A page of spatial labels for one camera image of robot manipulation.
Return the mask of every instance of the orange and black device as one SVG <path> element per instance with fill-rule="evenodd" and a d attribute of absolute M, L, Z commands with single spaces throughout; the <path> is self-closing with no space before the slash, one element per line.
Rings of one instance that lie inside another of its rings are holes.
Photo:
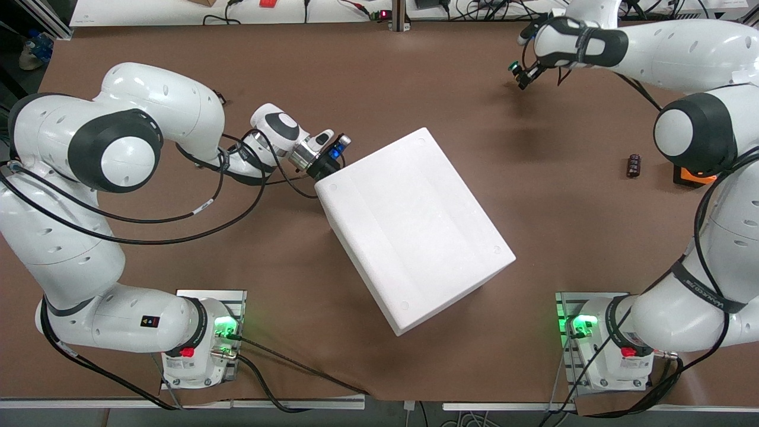
<path fill-rule="evenodd" d="M 672 174 L 672 180 L 676 184 L 687 185 L 688 187 L 699 188 L 706 184 L 711 184 L 716 181 L 716 176 L 698 176 L 693 175 L 687 169 L 674 166 L 675 170 Z"/>

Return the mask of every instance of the red object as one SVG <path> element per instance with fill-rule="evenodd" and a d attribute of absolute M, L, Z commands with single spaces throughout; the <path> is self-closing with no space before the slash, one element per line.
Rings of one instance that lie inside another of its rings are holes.
<path fill-rule="evenodd" d="M 620 350 L 622 351 L 622 357 L 635 357 L 635 349 L 631 347 L 623 347 Z"/>
<path fill-rule="evenodd" d="M 182 350 L 179 350 L 179 355 L 182 357 L 192 357 L 195 355 L 195 349 L 192 347 L 185 347 Z"/>

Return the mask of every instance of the green glowing status light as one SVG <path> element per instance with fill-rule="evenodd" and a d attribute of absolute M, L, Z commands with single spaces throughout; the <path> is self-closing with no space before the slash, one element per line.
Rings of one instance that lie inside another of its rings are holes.
<path fill-rule="evenodd" d="M 237 321 L 232 316 L 223 316 L 213 321 L 213 328 L 217 336 L 225 337 L 237 331 Z"/>
<path fill-rule="evenodd" d="M 592 335 L 591 329 L 598 323 L 596 316 L 579 315 L 572 319 L 572 329 L 575 330 L 577 338 L 589 337 Z"/>

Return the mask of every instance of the white cable tag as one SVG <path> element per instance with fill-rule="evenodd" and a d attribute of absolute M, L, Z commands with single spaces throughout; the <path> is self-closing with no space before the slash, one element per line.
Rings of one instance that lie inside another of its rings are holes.
<path fill-rule="evenodd" d="M 66 345 L 66 343 L 63 343 L 63 342 L 59 341 L 58 342 L 58 346 L 61 347 L 61 349 L 63 349 L 63 351 L 65 351 L 66 353 L 68 353 L 69 355 L 71 355 L 71 357 L 77 357 L 77 356 L 79 356 L 79 353 L 73 351 L 69 346 Z"/>
<path fill-rule="evenodd" d="M 198 214 L 198 212 L 200 212 L 200 211 L 202 211 L 203 209 L 205 209 L 205 208 L 207 208 L 208 206 L 210 206 L 210 205 L 211 205 L 211 203 L 213 203 L 213 199 L 208 199 L 208 201 L 207 201 L 206 203 L 204 203 L 204 204 L 201 204 L 201 205 L 200 205 L 200 207 L 198 207 L 196 210 L 193 210 L 193 211 L 192 211 L 192 214 L 193 214 L 193 215 L 197 215 L 197 214 Z"/>

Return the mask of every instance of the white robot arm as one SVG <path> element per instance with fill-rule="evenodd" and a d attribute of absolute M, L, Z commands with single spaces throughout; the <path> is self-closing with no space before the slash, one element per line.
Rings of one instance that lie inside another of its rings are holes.
<path fill-rule="evenodd" d="M 45 292 L 37 307 L 38 329 L 45 307 L 44 319 L 62 342 L 161 352 L 165 376 L 180 380 L 179 387 L 219 383 L 226 367 L 223 353 L 230 346 L 218 335 L 237 330 L 227 308 L 213 299 L 186 299 L 118 283 L 125 259 L 117 243 L 62 225 L 33 205 L 112 236 L 106 219 L 29 174 L 97 207 L 98 191 L 134 191 L 150 179 L 164 137 L 176 141 L 194 162 L 222 167 L 249 185 L 262 184 L 280 159 L 290 159 L 319 179 L 339 169 L 336 155 L 322 156 L 324 148 L 342 152 L 350 142 L 342 137 L 327 144 L 332 131 L 311 138 L 272 104 L 260 107 L 250 123 L 254 130 L 227 153 L 219 148 L 224 112 L 211 89 L 134 63 L 112 68 L 92 101 L 37 94 L 17 103 L 9 122 L 11 153 L 17 157 L 11 171 L 25 172 L 2 177 L 0 232 Z"/>
<path fill-rule="evenodd" d="M 759 31 L 727 21 L 664 21 L 616 28 L 620 0 L 574 0 L 562 13 L 527 28 L 536 63 L 512 65 L 520 88 L 556 67 L 606 68 L 657 87 L 690 93 L 665 106 L 654 141 L 669 161 L 703 176 L 725 171 L 704 226 L 698 231 L 707 266 L 724 297 L 715 293 L 691 245 L 647 292 L 588 301 L 570 321 L 586 379 L 599 391 L 643 390 L 654 350 L 710 349 L 759 340 L 759 164 L 732 170 L 755 153 L 759 122 Z"/>

